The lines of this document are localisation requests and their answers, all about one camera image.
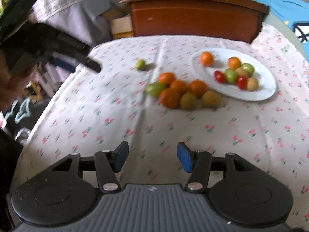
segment green tomato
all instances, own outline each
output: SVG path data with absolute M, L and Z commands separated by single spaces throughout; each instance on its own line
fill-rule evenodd
M 238 78 L 238 73 L 235 70 L 228 68 L 225 70 L 224 74 L 229 84 L 236 83 L 236 80 Z
M 245 63 L 241 66 L 246 72 L 249 73 L 249 76 L 252 77 L 253 73 L 254 73 L 254 67 L 249 64 L 249 63 Z
M 139 59 L 135 63 L 135 68 L 138 70 L 144 70 L 146 68 L 146 61 L 143 59 Z
M 146 93 L 154 98 L 158 98 L 162 91 L 166 89 L 166 85 L 159 82 L 154 82 L 152 84 L 147 85 Z

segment red tomato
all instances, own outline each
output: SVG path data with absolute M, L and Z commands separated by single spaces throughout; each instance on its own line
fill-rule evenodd
M 219 70 L 216 70 L 214 72 L 214 79 L 218 83 L 224 83 L 225 82 L 225 75 L 222 72 L 220 72 Z
M 240 90 L 247 88 L 247 79 L 245 76 L 239 76 L 236 80 L 236 84 Z

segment gray gripper base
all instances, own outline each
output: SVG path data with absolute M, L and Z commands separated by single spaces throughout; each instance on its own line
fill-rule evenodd
M 272 228 L 243 228 L 218 216 L 199 194 L 180 185 L 127 185 L 104 195 L 81 220 L 56 228 L 22 223 L 14 232 L 289 232 L 284 224 Z

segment plate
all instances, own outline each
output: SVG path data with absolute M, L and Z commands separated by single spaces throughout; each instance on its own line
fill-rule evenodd
M 213 54 L 215 62 L 212 67 L 205 67 L 200 63 L 200 55 L 204 51 Z M 242 63 L 253 65 L 255 69 L 253 76 L 258 79 L 260 85 L 257 91 L 240 90 L 236 85 L 220 84 L 215 81 L 214 72 L 216 70 L 224 72 L 228 68 L 228 59 L 233 56 L 238 57 Z M 207 48 L 194 53 L 191 63 L 194 73 L 199 79 L 205 81 L 213 90 L 235 99 L 261 101 L 270 98 L 277 89 L 276 80 L 272 73 L 259 61 L 239 51 L 223 48 Z

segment table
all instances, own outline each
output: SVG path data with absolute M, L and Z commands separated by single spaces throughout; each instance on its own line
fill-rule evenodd
M 224 98 L 216 111 L 168 110 L 143 89 L 164 71 L 196 79 L 190 57 L 207 47 L 235 49 L 265 64 L 278 82 L 276 94 L 262 102 Z M 264 24 L 250 46 L 200 36 L 126 38 L 97 46 L 91 56 L 103 64 L 96 75 L 79 66 L 56 93 L 25 146 L 12 188 L 72 152 L 92 156 L 126 140 L 130 155 L 117 176 L 126 183 L 182 183 L 176 145 L 215 156 L 236 152 L 286 184 L 294 207 L 288 225 L 309 229 L 309 65 L 274 27 Z M 152 69 L 134 69 L 138 58 Z M 96 185 L 93 174 L 85 178 Z M 222 178 L 212 174 L 210 185 Z

